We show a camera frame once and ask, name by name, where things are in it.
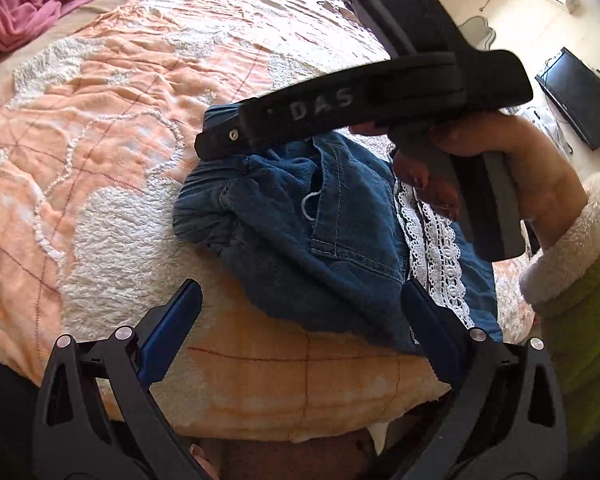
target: bed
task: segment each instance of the bed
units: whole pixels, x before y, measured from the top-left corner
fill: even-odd
[[[180,434],[298,442],[444,394],[423,358],[267,318],[171,231],[210,104],[385,58],[338,0],[95,0],[0,56],[0,362],[40,384],[59,335],[108,336],[193,278],[202,313],[152,386]],[[509,342],[527,261],[495,267]]]

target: monitor screen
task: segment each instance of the monitor screen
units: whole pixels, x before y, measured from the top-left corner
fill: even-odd
[[[600,146],[600,79],[563,48],[536,75],[542,90],[592,150]]]

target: wall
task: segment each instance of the wall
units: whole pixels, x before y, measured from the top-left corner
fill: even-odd
[[[458,24],[481,14],[496,31],[492,49],[514,52],[525,66],[534,86],[534,102],[546,106],[539,85],[533,79],[545,60],[563,46],[580,59],[600,70],[600,1],[579,0],[580,8],[573,14],[551,0],[440,0]],[[572,164],[585,178],[600,170],[600,149],[592,152],[577,139],[570,127],[563,128],[574,148]]]

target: metal pin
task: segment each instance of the metal pin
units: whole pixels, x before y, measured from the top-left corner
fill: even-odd
[[[538,339],[537,337],[532,337],[529,344],[535,348],[536,350],[542,350],[544,348],[544,342],[542,339]]]
[[[487,339],[487,333],[481,328],[472,328],[469,330],[469,335],[471,336],[471,339],[477,341],[478,343]]]
[[[71,342],[71,336],[64,334],[64,335],[61,335],[58,339],[56,339],[56,346],[58,346],[58,348],[65,348],[65,347],[69,346],[70,342]]]
[[[121,326],[116,330],[116,339],[120,339],[120,341],[129,339],[133,335],[133,332],[134,331],[130,326]]]

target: white lace trim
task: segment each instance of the white lace trim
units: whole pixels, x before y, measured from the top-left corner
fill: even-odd
[[[419,201],[413,188],[400,180],[396,180],[394,199],[409,247],[410,277],[416,277],[437,305],[453,310],[471,328],[474,322],[464,301],[460,249],[451,221]]]

